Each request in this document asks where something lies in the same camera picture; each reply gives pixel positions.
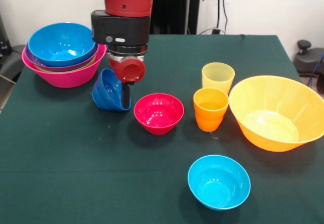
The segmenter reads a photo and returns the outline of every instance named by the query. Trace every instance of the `stacked bowls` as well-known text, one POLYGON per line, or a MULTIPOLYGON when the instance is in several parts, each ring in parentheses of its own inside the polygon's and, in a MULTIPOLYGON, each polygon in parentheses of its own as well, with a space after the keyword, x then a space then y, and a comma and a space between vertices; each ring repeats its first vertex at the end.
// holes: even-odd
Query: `stacked bowls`
POLYGON ((91 29, 76 23, 56 23, 32 35, 22 60, 49 84, 71 88, 90 81, 105 54, 106 46, 92 40, 91 29))

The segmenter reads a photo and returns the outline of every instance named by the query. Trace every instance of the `yellow bowl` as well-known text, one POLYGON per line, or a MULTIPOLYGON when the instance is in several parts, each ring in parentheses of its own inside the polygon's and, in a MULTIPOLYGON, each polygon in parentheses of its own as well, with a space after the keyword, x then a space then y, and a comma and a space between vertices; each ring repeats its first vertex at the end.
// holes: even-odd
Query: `yellow bowl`
POLYGON ((324 100, 288 78, 247 78, 232 89, 229 106, 245 137, 267 151, 289 151, 324 135, 324 100))

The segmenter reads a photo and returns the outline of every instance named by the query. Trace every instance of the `pink bowl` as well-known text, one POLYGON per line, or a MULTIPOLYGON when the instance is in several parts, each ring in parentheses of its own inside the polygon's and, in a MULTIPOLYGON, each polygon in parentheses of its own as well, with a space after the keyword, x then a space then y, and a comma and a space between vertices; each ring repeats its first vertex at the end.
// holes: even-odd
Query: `pink bowl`
POLYGON ((44 72, 38 70, 34 64, 27 58, 25 49, 22 52, 22 61, 24 62, 25 66, 29 69, 33 70, 37 75, 39 75, 42 79, 48 82, 52 86, 61 87, 61 88, 72 88, 81 86, 88 81, 90 81, 99 65, 102 61, 103 57, 106 54, 106 45, 100 44, 98 49, 98 54, 96 57, 96 61, 88 67, 77 71, 66 71, 66 72, 44 72))
POLYGON ((142 97, 134 107, 137 121, 150 133, 164 135, 182 119, 182 102, 169 94, 149 94, 142 97))

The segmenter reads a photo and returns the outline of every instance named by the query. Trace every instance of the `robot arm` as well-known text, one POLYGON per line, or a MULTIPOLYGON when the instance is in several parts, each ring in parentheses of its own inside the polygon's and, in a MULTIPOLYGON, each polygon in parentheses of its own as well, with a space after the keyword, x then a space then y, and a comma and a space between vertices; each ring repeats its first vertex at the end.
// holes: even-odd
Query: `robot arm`
POLYGON ((91 14, 93 40, 108 44, 108 58, 116 76, 124 83, 124 106, 129 104, 129 84, 145 74, 153 0, 105 0, 106 10, 91 14))

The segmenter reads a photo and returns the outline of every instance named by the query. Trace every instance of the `white wall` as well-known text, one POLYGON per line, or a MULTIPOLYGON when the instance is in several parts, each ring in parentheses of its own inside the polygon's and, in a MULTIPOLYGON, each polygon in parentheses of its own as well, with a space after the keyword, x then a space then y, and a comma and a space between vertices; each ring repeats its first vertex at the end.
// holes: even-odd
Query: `white wall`
POLYGON ((91 12, 104 0, 0 0, 0 14, 12 45, 25 44, 39 28, 55 22, 91 26, 91 12))
MULTIPOLYGON (((54 22, 90 26, 90 13, 96 9, 104 9, 103 0, 0 0, 13 45, 26 43, 37 29, 54 22)), ((324 47, 324 0, 226 0, 226 10, 229 34, 277 34, 290 57, 301 38, 324 47)), ((198 31, 214 27, 216 21, 217 0, 201 2, 198 31)))
MULTIPOLYGON (((291 58, 299 39, 324 47, 324 0, 226 0, 225 4, 228 34, 276 34, 291 58)), ((216 24, 217 0, 200 2, 198 32, 216 24)))

